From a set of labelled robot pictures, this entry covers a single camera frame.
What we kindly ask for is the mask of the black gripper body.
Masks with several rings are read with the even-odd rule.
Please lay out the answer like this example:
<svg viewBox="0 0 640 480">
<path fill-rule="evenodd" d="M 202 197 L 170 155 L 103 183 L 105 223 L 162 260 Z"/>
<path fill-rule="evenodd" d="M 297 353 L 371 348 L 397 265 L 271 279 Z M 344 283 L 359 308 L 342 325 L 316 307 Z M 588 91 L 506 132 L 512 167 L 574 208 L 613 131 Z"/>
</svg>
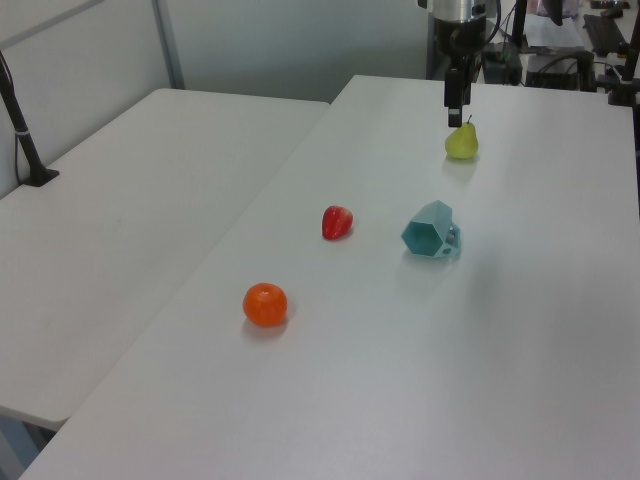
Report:
<svg viewBox="0 0 640 480">
<path fill-rule="evenodd" d="M 466 22 L 435 19 L 435 47 L 442 67 L 469 69 L 483 45 L 483 17 Z"/>
</svg>

